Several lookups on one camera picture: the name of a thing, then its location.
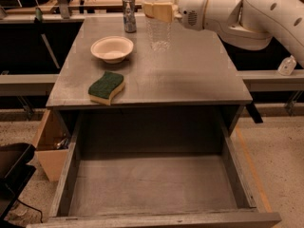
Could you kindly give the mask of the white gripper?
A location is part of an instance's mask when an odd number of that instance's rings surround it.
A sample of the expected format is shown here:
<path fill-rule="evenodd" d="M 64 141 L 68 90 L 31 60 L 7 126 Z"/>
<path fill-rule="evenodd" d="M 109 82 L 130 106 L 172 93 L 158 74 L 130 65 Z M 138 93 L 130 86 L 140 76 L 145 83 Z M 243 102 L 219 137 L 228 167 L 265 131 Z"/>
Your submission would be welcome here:
<path fill-rule="evenodd" d="M 204 13 L 208 0 L 178 0 L 172 2 L 143 1 L 142 10 L 146 17 L 165 23 L 172 23 L 175 15 L 181 15 L 180 22 L 186 29 L 203 30 Z"/>

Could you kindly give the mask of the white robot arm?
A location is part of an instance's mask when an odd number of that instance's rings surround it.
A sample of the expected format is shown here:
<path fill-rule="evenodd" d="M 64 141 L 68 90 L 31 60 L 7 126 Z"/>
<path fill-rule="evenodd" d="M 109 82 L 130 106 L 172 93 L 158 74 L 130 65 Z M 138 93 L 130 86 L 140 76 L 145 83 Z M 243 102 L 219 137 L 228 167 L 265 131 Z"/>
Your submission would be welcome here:
<path fill-rule="evenodd" d="M 142 0 L 145 16 L 211 30 L 227 44 L 266 48 L 272 39 L 304 65 L 304 6 L 299 0 Z"/>

